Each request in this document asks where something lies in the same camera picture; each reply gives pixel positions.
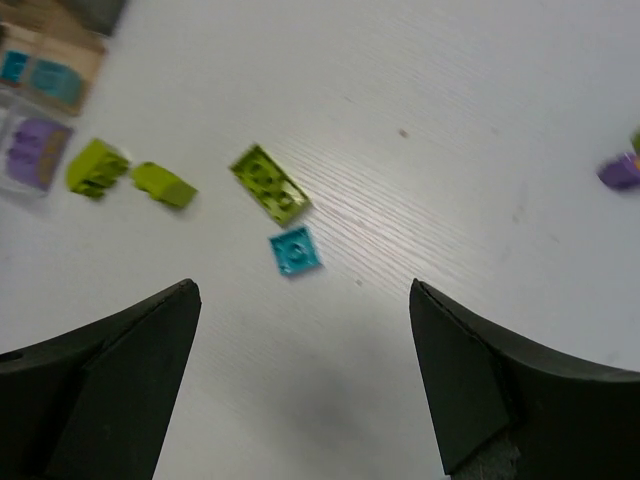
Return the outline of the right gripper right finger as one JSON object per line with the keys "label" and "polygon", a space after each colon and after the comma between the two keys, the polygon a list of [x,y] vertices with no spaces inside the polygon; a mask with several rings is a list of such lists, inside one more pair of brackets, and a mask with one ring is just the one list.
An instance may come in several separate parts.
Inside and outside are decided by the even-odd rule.
{"label": "right gripper right finger", "polygon": [[420,280],[409,310],[448,477],[638,477],[637,372],[536,343]]}

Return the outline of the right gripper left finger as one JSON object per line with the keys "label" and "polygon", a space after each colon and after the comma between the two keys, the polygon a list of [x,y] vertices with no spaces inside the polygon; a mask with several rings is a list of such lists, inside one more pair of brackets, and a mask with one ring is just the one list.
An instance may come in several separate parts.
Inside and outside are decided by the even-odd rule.
{"label": "right gripper left finger", "polygon": [[1,356],[4,479],[150,479],[201,311],[182,280]]}

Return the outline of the teal square lego brick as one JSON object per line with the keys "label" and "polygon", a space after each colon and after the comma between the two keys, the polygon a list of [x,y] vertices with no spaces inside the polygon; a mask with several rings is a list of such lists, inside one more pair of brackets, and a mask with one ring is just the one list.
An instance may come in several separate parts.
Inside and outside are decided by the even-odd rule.
{"label": "teal square lego brick", "polygon": [[276,265],[283,276],[294,276],[321,265],[310,230],[296,227],[269,239]]}

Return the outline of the purple square lego brick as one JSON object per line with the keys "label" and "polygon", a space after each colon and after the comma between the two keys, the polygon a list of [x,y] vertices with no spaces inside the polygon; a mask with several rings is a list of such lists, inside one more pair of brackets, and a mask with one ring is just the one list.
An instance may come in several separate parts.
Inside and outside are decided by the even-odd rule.
{"label": "purple square lego brick", "polygon": [[74,130],[37,117],[18,122],[9,137],[6,173],[14,181],[48,192]]}

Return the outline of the green purple lego stack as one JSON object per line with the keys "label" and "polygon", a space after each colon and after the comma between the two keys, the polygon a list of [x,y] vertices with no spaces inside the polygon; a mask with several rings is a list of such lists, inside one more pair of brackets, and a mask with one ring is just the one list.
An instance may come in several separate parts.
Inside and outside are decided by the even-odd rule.
{"label": "green purple lego stack", "polygon": [[632,132],[630,142],[630,152],[613,157],[597,170],[599,180],[611,190],[621,192],[639,188],[639,128]]}

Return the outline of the teal rounded lego brick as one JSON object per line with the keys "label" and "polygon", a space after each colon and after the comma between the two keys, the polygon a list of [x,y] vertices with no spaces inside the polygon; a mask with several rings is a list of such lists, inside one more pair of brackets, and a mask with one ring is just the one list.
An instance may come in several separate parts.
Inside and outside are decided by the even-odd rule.
{"label": "teal rounded lego brick", "polygon": [[83,80],[67,65],[40,59],[31,73],[30,86],[67,105],[74,105],[80,96]]}

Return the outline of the teal lego brick with studs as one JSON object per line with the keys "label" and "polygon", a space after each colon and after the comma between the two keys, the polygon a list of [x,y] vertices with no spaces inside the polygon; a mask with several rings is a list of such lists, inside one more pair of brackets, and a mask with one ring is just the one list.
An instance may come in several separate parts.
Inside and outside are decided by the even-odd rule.
{"label": "teal lego brick with studs", "polygon": [[30,59],[31,56],[24,52],[7,51],[1,65],[1,82],[11,86],[19,85]]}

